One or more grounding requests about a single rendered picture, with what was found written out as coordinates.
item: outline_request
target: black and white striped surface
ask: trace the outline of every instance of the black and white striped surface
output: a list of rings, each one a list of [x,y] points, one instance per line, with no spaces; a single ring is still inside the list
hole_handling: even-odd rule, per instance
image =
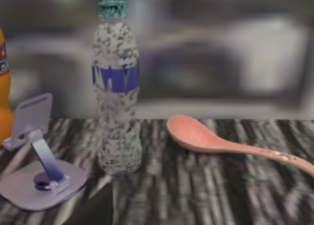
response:
[[[234,142],[314,160],[313,121],[204,120]],[[85,169],[86,187],[61,206],[29,213],[0,201],[0,225],[60,225],[107,182],[114,186],[115,225],[312,225],[314,178],[293,167],[237,154],[182,149],[165,120],[142,121],[142,166],[111,180],[96,159],[94,120],[52,120],[46,140],[57,158]],[[0,151],[0,178],[35,160],[25,147]]]

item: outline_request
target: spoon bowl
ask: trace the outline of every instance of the spoon bowl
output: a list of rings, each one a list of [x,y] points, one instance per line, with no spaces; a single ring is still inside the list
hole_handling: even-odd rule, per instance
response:
[[[261,156],[296,166],[314,176],[314,165],[300,157],[227,141],[218,137],[205,125],[189,116],[177,115],[170,117],[167,121],[167,129],[175,142],[191,151],[202,153],[230,152]]]

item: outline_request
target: purple phone stand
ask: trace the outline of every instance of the purple phone stand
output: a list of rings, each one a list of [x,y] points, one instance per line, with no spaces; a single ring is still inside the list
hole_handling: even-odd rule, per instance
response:
[[[9,151],[31,145],[39,158],[0,182],[0,194],[24,210],[52,208],[77,193],[87,180],[82,169],[56,160],[44,140],[51,108],[51,94],[21,102],[14,111],[12,137],[3,141]]]

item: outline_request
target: bottle label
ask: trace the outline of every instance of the bottle label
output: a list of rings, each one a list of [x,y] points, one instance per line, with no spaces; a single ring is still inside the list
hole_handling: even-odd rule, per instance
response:
[[[121,69],[100,68],[97,62],[92,65],[93,84],[101,85],[104,91],[124,93],[137,89],[139,86],[139,62]]]
[[[9,65],[6,59],[5,43],[0,44],[0,75],[9,71]]]

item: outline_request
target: spoon handle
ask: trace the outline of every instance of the spoon handle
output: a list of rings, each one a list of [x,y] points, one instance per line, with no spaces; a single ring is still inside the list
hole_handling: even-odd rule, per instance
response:
[[[283,162],[286,164],[293,165],[302,169],[303,171],[309,173],[311,176],[314,177],[314,165],[310,162],[297,157],[295,155],[291,155],[288,153],[283,153],[280,151],[263,149],[253,146],[248,146],[239,143],[229,143],[224,152],[233,152],[233,153],[244,153],[244,154],[251,154],[256,156],[262,156],[271,160],[276,160],[279,162]]]

